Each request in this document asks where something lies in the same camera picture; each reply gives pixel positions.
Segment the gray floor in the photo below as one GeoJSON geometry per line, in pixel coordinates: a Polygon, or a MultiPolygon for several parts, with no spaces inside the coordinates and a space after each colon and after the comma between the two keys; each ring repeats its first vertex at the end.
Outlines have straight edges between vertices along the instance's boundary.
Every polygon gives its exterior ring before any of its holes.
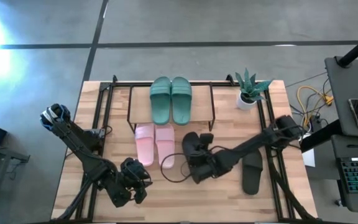
{"type": "MultiPolygon", "coordinates": [[[[92,43],[101,5],[102,0],[0,0],[0,44],[92,43]]],[[[358,40],[358,0],[115,0],[109,2],[99,42],[279,40],[358,40]]],[[[290,85],[324,72],[324,58],[352,47],[98,49],[90,80],[112,75],[119,80],[161,75],[222,80],[247,67],[259,79],[290,85]]],[[[41,127],[39,114],[52,103],[75,112],[89,52],[0,50],[0,127],[11,133],[10,146],[31,155],[14,180],[4,181],[0,223],[50,218],[65,146],[41,127]]],[[[290,103],[300,108],[296,89],[320,90],[326,79],[321,75],[287,88],[290,103]]],[[[303,102],[310,93],[303,92],[303,102]]],[[[337,118],[334,106],[320,113],[329,122],[337,118]]],[[[333,204],[339,197],[335,182],[310,182],[320,218],[358,223],[358,213],[333,204]]]]}

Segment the desk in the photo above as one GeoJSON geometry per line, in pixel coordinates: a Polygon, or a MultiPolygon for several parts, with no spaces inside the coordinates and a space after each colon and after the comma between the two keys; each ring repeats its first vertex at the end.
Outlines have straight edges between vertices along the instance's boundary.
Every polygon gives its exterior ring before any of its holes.
{"type": "MultiPolygon", "coordinates": [[[[76,111],[75,123],[83,129],[92,125],[100,82],[84,82],[80,101],[76,111]]],[[[214,87],[214,107],[216,120],[212,133],[213,145],[234,147],[260,133],[260,122],[257,107],[250,111],[236,108],[236,87],[214,87]]],[[[275,117],[291,114],[288,97],[283,81],[276,80],[270,85],[270,96],[275,117]]],[[[134,134],[128,125],[127,109],[129,87],[114,87],[109,125],[112,133],[106,137],[104,158],[120,164],[127,157],[136,157],[134,134]]],[[[265,117],[268,118],[265,102],[265,117]]],[[[174,126],[175,152],[182,152],[181,140],[190,132],[208,132],[208,124],[191,122],[186,126],[174,126]]],[[[265,158],[264,148],[260,149],[265,158]]],[[[290,188],[302,206],[317,217],[311,194],[308,177],[303,165],[301,152],[293,147],[283,152],[290,188]]],[[[98,192],[94,210],[95,222],[274,222],[277,221],[273,194],[270,184],[267,161],[264,159],[264,170],[261,175],[260,189],[257,195],[246,195],[241,189],[241,167],[218,178],[208,179],[196,185],[191,179],[174,184],[165,180],[158,166],[158,155],[155,150],[155,161],[146,167],[154,182],[146,189],[148,196],[140,205],[129,202],[121,208],[115,208],[106,191],[98,192]]],[[[184,157],[176,157],[172,169],[165,174],[171,179],[183,178],[179,172],[184,157]]],[[[69,157],[63,166],[62,177],[57,191],[52,218],[63,213],[78,193],[83,172],[80,161],[69,157]]],[[[285,198],[280,192],[284,214],[287,214],[285,198]]]]}
{"type": "Polygon", "coordinates": [[[339,119],[305,138],[301,144],[304,151],[330,140],[334,134],[358,137],[358,127],[348,102],[358,99],[358,60],[349,68],[340,67],[335,58],[326,58],[325,64],[339,119]]]}

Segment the white paper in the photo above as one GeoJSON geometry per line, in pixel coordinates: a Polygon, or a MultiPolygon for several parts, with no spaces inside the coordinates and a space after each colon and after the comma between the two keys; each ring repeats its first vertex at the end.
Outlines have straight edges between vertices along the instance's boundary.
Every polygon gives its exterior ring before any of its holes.
{"type": "Polygon", "coordinates": [[[305,166],[316,167],[316,163],[314,162],[314,149],[302,153],[302,156],[305,166]]]}

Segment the wooden table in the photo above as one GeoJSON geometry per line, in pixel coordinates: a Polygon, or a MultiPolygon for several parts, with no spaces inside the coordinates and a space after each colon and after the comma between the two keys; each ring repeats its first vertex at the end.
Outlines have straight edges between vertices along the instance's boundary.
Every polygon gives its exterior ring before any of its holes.
{"type": "MultiPolygon", "coordinates": [[[[83,129],[91,127],[100,82],[84,82],[80,102],[76,111],[75,123],[83,129]]],[[[214,145],[234,147],[252,136],[260,133],[258,109],[250,111],[236,108],[237,87],[214,87],[214,104],[216,120],[212,133],[214,145]]],[[[291,114],[284,82],[275,80],[270,85],[275,117],[291,114]]],[[[113,100],[109,115],[112,133],[106,137],[104,158],[117,166],[127,157],[136,158],[134,134],[126,118],[129,102],[129,87],[114,87],[113,100]]],[[[267,108],[264,104],[266,122],[269,124],[267,108]]],[[[175,152],[182,152],[181,141],[186,133],[196,131],[198,134],[208,132],[207,122],[191,122],[186,126],[175,126],[175,152]]],[[[265,158],[265,149],[260,149],[265,158]]],[[[290,188],[306,210],[317,217],[311,194],[306,169],[301,152],[288,147],[283,151],[290,188]]],[[[274,222],[277,221],[273,194],[269,178],[267,161],[264,159],[264,170],[257,195],[246,195],[241,189],[241,167],[218,178],[207,179],[196,185],[192,179],[179,184],[165,180],[158,166],[158,155],[155,149],[154,163],[146,169],[152,176],[153,184],[148,187],[148,196],[140,205],[128,202],[124,207],[116,208],[111,203],[105,190],[98,192],[94,210],[95,222],[274,222]]],[[[181,179],[180,166],[184,157],[176,157],[172,169],[165,174],[171,179],[181,179]]],[[[81,162],[69,157],[64,164],[62,178],[57,192],[52,218],[58,217],[67,208],[81,185],[83,171],[81,162]]],[[[280,191],[285,217],[287,217],[285,198],[280,191]]]]}

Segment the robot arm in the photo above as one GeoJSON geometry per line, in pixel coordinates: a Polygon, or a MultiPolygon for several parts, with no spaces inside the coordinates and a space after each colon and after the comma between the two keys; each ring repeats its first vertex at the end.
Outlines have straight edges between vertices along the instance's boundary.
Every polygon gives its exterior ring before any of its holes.
{"type": "MultiPolygon", "coordinates": [[[[217,178],[230,172],[241,158],[248,153],[259,150],[262,146],[270,146],[281,150],[286,148],[291,141],[299,139],[303,134],[304,131],[296,125],[290,116],[282,116],[260,134],[241,143],[234,149],[225,149],[212,153],[208,149],[208,144],[212,143],[213,135],[201,134],[198,137],[194,132],[188,133],[183,138],[182,148],[189,166],[190,175],[194,182],[198,184],[207,178],[217,178]]],[[[272,158],[268,158],[268,162],[273,163],[272,158]]],[[[301,218],[315,220],[292,194],[274,165],[269,166],[269,169],[270,175],[290,199],[301,218]]]]}
{"type": "Polygon", "coordinates": [[[116,207],[124,206],[128,201],[142,203],[147,196],[145,188],[152,184],[149,174],[138,160],[127,158],[121,164],[119,172],[116,165],[107,159],[93,154],[102,148],[104,130],[84,131],[70,120],[70,112],[63,105],[54,104],[41,115],[42,126],[58,136],[73,151],[82,163],[87,177],[77,197],[59,218],[70,218],[78,202],[85,196],[92,183],[98,189],[106,189],[116,207]]]}

